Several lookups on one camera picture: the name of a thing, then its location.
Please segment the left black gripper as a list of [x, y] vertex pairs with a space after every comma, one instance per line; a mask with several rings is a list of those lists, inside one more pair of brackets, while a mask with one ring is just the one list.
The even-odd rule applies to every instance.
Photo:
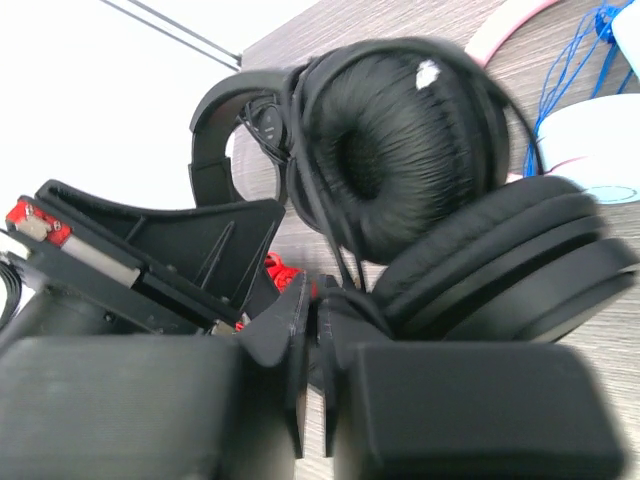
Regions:
[[274, 199], [143, 209], [50, 180], [6, 214], [4, 270], [35, 290], [1, 346], [49, 335], [211, 335], [279, 296], [264, 261], [284, 217]]

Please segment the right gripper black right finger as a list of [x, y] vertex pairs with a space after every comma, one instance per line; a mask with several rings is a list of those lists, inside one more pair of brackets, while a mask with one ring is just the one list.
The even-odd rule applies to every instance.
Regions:
[[617, 479], [627, 452], [597, 379], [560, 344], [624, 274], [555, 287], [534, 281], [501, 327], [534, 319], [538, 342], [401, 342], [363, 319], [358, 298], [317, 283], [325, 453], [338, 479]]

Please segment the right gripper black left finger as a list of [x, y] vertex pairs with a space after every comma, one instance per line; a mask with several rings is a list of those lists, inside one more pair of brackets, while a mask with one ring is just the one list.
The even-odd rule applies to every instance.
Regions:
[[5, 479], [290, 479], [302, 454], [306, 275], [231, 335], [97, 335], [35, 295], [1, 338]]

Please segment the black wired on-ear headphones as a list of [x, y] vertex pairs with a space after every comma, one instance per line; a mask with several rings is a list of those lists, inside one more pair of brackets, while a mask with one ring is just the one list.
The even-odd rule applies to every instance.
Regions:
[[273, 154], [336, 257], [384, 270], [341, 295], [404, 340], [553, 342], [630, 289], [639, 259], [595, 201], [542, 171], [509, 182], [513, 100], [456, 45], [369, 40], [289, 71], [238, 73], [191, 122], [200, 205], [234, 192], [240, 125]]

